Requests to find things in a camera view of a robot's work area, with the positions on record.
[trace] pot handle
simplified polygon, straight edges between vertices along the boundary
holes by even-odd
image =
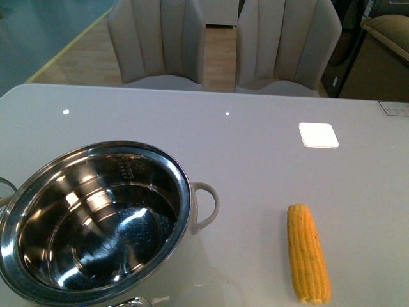
[[[144,297],[139,296],[119,305],[109,307],[152,307],[152,304]]]
[[[213,213],[204,221],[197,222],[194,225],[192,225],[192,233],[197,234],[204,227],[208,226],[211,222],[213,222],[217,216],[217,213],[219,213],[219,207],[220,207],[219,197],[217,196],[215,189],[204,182],[191,182],[190,184],[192,185],[194,192],[196,192],[197,190],[204,190],[206,192],[209,192],[211,196],[213,197],[213,199],[215,200],[215,208],[213,210]]]
[[[8,185],[9,187],[11,187],[11,188],[13,189],[14,192],[17,192],[17,188],[16,188],[10,181],[8,181],[7,179],[5,179],[5,178],[3,178],[3,177],[0,177],[0,183],[5,184],[5,185]],[[0,208],[1,208],[2,206],[7,205],[7,204],[10,202],[12,196],[13,196],[13,195],[8,195],[8,196],[5,196],[5,197],[0,197]]]

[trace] wooden floor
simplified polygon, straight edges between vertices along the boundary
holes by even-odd
[[[233,27],[207,27],[204,56],[204,89],[232,92],[235,85],[236,30]],[[107,19],[98,22],[33,82],[121,86]]]

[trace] pot rim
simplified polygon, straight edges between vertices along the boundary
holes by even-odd
[[[90,290],[63,290],[53,288],[34,278],[24,267],[19,249],[19,230],[24,223],[20,223],[22,217],[28,217],[27,212],[32,203],[25,202],[28,199],[28,193],[34,191],[34,195],[41,191],[43,182],[58,177],[58,172],[81,158],[92,155],[106,153],[113,148],[121,154],[141,154],[143,157],[153,159],[163,167],[171,168],[171,173],[176,175],[178,189],[181,199],[180,214],[174,226],[172,235],[161,251],[155,255],[140,271],[132,273],[125,279],[116,283],[106,285]],[[171,256],[177,245],[187,231],[189,221],[192,215],[192,188],[189,179],[179,163],[169,154],[163,152],[157,147],[146,143],[135,141],[104,141],[83,146],[49,162],[32,175],[14,194],[11,201],[3,211],[0,217],[0,275],[4,282],[19,296],[34,303],[46,304],[47,306],[72,306],[81,304],[84,306],[101,303],[113,299],[127,290],[138,286],[149,275],[153,274],[159,267]]]

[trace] floor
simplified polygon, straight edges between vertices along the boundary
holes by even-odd
[[[113,1],[0,0],[0,96],[27,80],[121,86],[107,19],[102,18]],[[232,92],[236,30],[208,26],[204,56],[204,89]],[[319,92],[327,96],[323,87]]]
[[[24,83],[114,0],[0,0],[0,96]]]

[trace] yellow floor stripe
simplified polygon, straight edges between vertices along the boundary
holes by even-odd
[[[100,16],[96,21],[94,21],[88,28],[86,28],[80,35],[74,38],[63,50],[57,53],[50,61],[48,61],[42,68],[39,69],[34,75],[32,75],[25,83],[33,82],[41,73],[44,72],[47,68],[49,68],[53,62],[55,62],[60,56],[62,56],[73,44],[75,44],[81,37],[83,37],[90,29],[92,29],[98,22],[101,21],[106,15],[108,15],[112,11],[112,8],[107,10],[102,16]]]

